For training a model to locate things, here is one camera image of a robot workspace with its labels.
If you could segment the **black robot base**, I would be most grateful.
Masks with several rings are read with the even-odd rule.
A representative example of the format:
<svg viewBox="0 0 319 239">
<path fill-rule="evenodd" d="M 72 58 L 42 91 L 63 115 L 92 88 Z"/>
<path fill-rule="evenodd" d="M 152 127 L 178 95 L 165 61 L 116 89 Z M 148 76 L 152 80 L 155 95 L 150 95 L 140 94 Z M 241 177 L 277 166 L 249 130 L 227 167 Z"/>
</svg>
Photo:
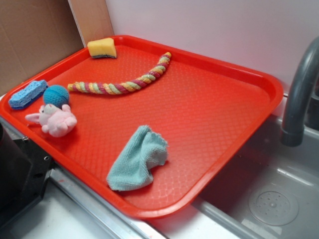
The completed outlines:
<svg viewBox="0 0 319 239">
<path fill-rule="evenodd" d="M 31 139 L 12 139 L 0 126 L 0 228 L 44 196 L 52 157 Z"/>
</svg>

